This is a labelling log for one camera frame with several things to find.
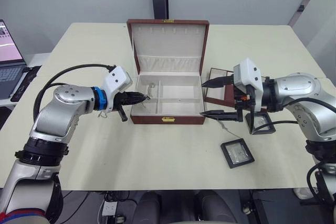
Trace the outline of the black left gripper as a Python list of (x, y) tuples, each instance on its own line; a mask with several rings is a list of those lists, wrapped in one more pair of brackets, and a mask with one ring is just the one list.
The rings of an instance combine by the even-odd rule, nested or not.
[(146, 94), (143, 94), (141, 92), (118, 92), (113, 99), (113, 112), (118, 112), (121, 121), (126, 122), (128, 120), (128, 117), (126, 116), (126, 113), (123, 109), (124, 105), (129, 105), (130, 104), (138, 104), (142, 103), (145, 100), (150, 99), (150, 97)]

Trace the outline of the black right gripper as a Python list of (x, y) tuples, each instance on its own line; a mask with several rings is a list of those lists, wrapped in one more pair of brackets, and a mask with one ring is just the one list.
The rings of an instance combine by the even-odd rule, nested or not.
[(235, 76), (224, 76), (209, 79), (202, 83), (203, 88), (222, 88), (227, 85), (233, 85), (234, 101), (236, 112), (225, 112), (224, 110), (209, 110), (201, 112), (200, 115), (217, 121), (243, 121), (243, 110), (249, 110), (254, 113), (255, 110), (255, 89), (247, 85), (246, 90), (242, 91), (234, 84)]

